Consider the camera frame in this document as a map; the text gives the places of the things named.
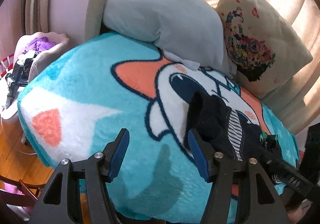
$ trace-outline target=shark eye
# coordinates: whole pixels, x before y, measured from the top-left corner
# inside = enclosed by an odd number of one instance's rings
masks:
[[[191,102],[195,92],[207,93],[196,80],[181,73],[176,73],[170,77],[170,85],[186,103]]]

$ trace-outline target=blue gripper pad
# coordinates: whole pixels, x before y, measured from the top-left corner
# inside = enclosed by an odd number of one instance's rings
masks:
[[[188,132],[188,143],[189,143],[189,147],[191,149],[191,152],[192,152],[192,155],[195,160],[195,163],[198,168],[200,176],[205,181],[208,181],[210,178],[208,161],[206,160],[205,155],[203,154],[203,152],[199,146],[198,140],[196,139],[192,130],[190,130]]]
[[[117,145],[115,152],[110,160],[109,178],[113,180],[119,174],[125,153],[129,146],[130,134],[127,129],[122,129],[117,136],[116,140],[113,141],[113,145]]]

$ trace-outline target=red striped fabric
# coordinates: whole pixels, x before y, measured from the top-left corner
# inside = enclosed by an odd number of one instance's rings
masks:
[[[13,55],[14,54],[7,56],[0,62],[0,79],[13,68]]]

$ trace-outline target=decorative pillow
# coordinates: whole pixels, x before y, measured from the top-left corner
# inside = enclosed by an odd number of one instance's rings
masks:
[[[266,0],[220,0],[228,55],[235,80],[258,98],[289,80],[312,61],[291,25]]]
[[[154,42],[167,59],[189,69],[201,65],[230,78],[236,74],[224,47],[221,19],[205,0],[107,0],[103,23],[128,37]]]

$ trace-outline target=purple clothing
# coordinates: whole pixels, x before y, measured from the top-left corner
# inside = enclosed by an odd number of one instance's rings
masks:
[[[35,50],[36,55],[38,55],[40,52],[48,50],[55,45],[56,42],[49,42],[49,39],[47,37],[35,38],[30,43],[28,43],[26,49],[22,54],[26,54],[30,50]]]

